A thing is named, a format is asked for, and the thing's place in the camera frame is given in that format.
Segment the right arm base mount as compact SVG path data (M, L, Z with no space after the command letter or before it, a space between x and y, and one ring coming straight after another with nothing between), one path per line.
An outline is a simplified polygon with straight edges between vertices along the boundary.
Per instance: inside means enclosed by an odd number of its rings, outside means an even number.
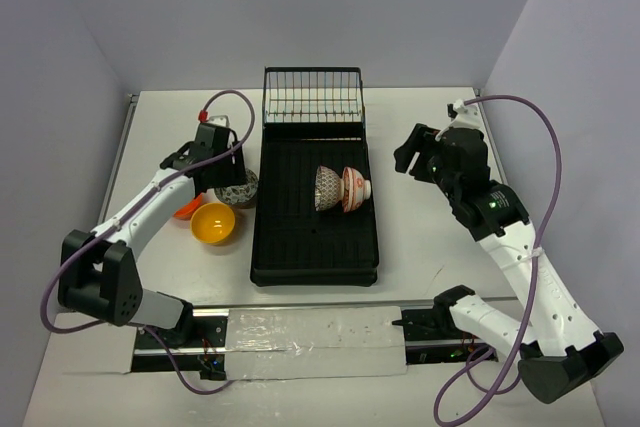
M464 364L488 348L476 336L441 324L433 308L402 309L391 324L403 330L407 365Z

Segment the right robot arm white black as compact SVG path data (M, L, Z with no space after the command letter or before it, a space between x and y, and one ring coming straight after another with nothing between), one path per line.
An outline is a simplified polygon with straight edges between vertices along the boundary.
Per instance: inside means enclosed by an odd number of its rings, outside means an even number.
M522 327L460 285L435 297L427 331L446 338L472 334L503 355L515 349L524 385L544 404L591 381L622 354L620 338L584 313L536 246L536 229L516 193L491 179L480 130L440 132L417 124L394 159L396 171L443 192L456 220L497 264L521 305L532 308Z

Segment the dark floral patterned bowl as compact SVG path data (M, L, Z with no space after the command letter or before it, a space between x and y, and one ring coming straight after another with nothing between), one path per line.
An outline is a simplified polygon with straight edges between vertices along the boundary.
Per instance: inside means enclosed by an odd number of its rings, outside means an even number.
M239 209L247 209L255 205L259 179L251 169L246 168L245 172L246 182L244 184L214 189L218 201Z

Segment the orange white patterned bowl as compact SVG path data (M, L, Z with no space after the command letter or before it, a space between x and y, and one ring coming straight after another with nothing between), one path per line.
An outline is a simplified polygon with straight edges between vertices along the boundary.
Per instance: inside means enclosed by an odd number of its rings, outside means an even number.
M345 167L342 174L343 197L342 209L344 213L359 209L363 203L371 198L371 181L353 167Z

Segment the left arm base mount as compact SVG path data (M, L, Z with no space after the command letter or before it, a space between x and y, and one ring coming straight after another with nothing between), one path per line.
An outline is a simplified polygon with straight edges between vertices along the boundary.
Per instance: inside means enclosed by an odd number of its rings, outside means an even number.
M131 372L174 371L165 350L168 347L178 370L184 375L197 373L201 380L226 381L228 314L196 310L188 327L181 333L152 327L154 334L150 334L139 329L134 340Z

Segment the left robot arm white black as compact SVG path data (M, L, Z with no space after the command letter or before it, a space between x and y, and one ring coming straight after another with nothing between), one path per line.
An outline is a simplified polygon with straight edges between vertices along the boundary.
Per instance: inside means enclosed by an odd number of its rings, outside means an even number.
M193 141L165 158L151 182L121 211L62 244L58 303L114 326L146 326L179 347L195 333L190 302L143 287L137 261L174 213L198 195L245 182L242 139L231 128L198 125Z

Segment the brown geometric patterned bowl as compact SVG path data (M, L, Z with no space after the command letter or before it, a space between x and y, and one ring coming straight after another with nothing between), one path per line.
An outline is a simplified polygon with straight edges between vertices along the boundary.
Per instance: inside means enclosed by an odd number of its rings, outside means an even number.
M334 208L342 201L344 183L332 169L319 166L314 181L314 207L317 212Z

